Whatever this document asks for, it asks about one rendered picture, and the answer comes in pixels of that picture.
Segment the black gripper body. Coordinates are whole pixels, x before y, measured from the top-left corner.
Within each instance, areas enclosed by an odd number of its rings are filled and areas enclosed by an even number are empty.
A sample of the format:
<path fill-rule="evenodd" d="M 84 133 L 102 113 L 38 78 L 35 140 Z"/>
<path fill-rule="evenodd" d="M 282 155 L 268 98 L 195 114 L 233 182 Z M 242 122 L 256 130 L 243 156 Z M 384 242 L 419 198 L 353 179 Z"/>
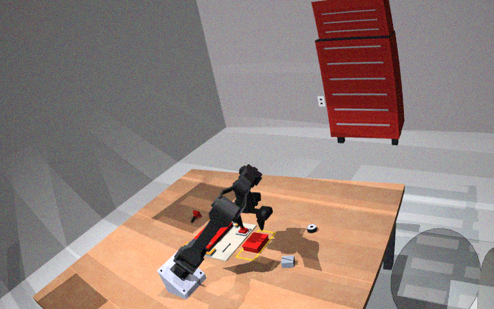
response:
<path fill-rule="evenodd" d="M 255 209 L 256 205 L 253 202 L 253 196 L 254 194 L 250 194 L 248 197 L 246 197 L 246 207 L 242 211 L 242 213 L 256 214 L 256 218 L 258 220 L 266 221 L 273 213 L 272 208 L 267 206 L 262 206 L 260 209 Z M 241 209 L 242 198 L 236 198 L 234 201 L 235 202 L 233 203 L 235 203 Z"/>

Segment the black toy tyre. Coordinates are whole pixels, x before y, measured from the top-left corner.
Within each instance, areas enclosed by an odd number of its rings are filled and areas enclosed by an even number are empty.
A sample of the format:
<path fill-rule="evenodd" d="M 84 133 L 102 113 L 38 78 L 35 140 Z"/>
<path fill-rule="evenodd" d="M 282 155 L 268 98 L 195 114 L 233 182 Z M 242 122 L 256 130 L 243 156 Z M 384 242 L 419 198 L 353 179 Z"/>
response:
<path fill-rule="evenodd" d="M 307 232 L 308 233 L 311 233 L 311 234 L 314 233 L 314 232 L 316 232 L 316 225 L 315 224 L 308 225 L 307 226 Z"/>

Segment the light blue block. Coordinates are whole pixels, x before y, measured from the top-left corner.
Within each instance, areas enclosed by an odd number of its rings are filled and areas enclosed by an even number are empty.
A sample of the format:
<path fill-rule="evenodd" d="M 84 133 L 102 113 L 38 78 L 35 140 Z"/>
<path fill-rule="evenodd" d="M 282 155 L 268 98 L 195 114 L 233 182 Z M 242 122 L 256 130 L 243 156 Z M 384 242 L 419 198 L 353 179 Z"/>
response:
<path fill-rule="evenodd" d="M 295 266 L 295 257 L 292 256 L 283 256 L 281 262 L 282 268 L 293 268 Z"/>

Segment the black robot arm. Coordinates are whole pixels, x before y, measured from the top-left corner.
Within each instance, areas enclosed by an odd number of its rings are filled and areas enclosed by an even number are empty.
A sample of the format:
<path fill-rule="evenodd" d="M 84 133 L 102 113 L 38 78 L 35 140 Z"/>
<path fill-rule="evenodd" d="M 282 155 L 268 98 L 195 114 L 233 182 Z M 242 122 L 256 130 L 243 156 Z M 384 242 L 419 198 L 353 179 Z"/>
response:
<path fill-rule="evenodd" d="M 187 245 L 179 248 L 174 256 L 175 264 L 170 268 L 173 274 L 176 274 L 182 281 L 189 274 L 194 274 L 200 264 L 204 261 L 206 255 L 206 246 L 211 242 L 211 239 L 218 233 L 220 228 L 228 227 L 231 222 L 235 222 L 241 212 L 246 207 L 246 197 L 254 194 L 253 202 L 258 206 L 261 201 L 261 193 L 251 192 L 251 188 L 257 186 L 262 180 L 262 173 L 256 167 L 251 165 L 243 166 L 239 169 L 239 179 L 233 182 L 229 188 L 223 189 L 219 196 L 213 202 L 212 209 L 209 212 L 210 221 L 200 233 L 197 239 L 192 239 Z M 221 196 L 227 192 L 233 191 L 236 198 L 242 198 L 241 209 L 235 203 L 230 201 L 225 196 Z"/>

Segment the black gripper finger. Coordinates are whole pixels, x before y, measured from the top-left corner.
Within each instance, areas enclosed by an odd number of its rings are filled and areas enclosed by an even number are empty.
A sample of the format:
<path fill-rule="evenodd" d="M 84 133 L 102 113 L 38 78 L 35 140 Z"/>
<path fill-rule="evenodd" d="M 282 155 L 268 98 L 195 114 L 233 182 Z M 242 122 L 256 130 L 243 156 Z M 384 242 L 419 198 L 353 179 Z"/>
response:
<path fill-rule="evenodd" d="M 240 228 L 243 227 L 241 215 L 239 215 L 239 217 L 237 218 L 237 220 L 235 222 L 236 222 L 236 224 L 238 224 L 238 226 L 240 226 Z"/>
<path fill-rule="evenodd" d="M 263 230 L 264 229 L 264 222 L 265 221 L 261 221 L 261 220 L 257 220 L 258 224 L 259 224 L 259 228 L 260 230 Z"/>

